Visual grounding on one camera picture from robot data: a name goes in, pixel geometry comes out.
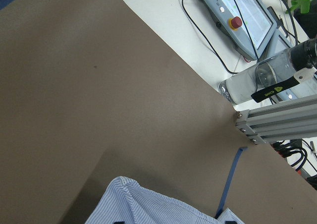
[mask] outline blue and white striped fabric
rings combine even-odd
[[[224,224],[243,222],[226,209],[216,220],[174,198],[141,187],[126,177],[115,178],[86,224]]]

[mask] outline white surface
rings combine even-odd
[[[217,89],[218,84],[229,78],[231,75],[225,71],[221,62],[211,51],[209,45],[185,15],[181,0],[124,0],[126,4],[157,33],[180,57],[186,61],[209,85]],[[294,34],[289,15],[285,14],[285,6],[280,0],[262,0],[268,7],[272,6],[281,17],[286,29]],[[208,10],[199,0],[185,0],[185,7],[193,20],[205,33],[211,44],[214,46],[220,57],[231,71],[242,71],[255,61],[246,63],[243,57],[234,49],[229,38],[220,32],[211,19]],[[298,39],[303,42],[308,36],[295,21]],[[238,111],[254,109],[270,105],[265,100],[259,104],[248,101],[235,106]],[[310,161],[317,167],[313,157]],[[309,174],[316,172],[306,164],[305,169]]]

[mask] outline green clamp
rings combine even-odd
[[[313,1],[313,0],[291,0],[292,7],[290,8],[290,10],[293,11],[293,10],[297,9],[298,7],[300,7],[301,13],[309,13],[311,1]]]

